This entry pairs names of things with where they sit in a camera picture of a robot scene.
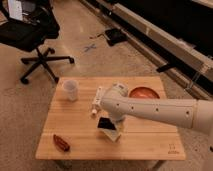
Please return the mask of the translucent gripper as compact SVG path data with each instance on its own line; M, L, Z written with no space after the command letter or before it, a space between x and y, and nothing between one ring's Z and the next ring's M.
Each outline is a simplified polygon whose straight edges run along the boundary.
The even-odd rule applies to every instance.
M110 117L110 120L113 124L115 124L116 130L119 135L121 135L124 132L124 123L125 116L119 116L119 117Z

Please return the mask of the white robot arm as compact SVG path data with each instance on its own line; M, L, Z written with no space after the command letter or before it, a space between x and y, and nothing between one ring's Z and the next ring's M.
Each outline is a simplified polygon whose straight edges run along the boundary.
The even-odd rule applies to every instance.
M118 123L126 115L144 118L210 135L213 101L197 99L140 99L127 96L127 87L113 84L101 98L101 107Z

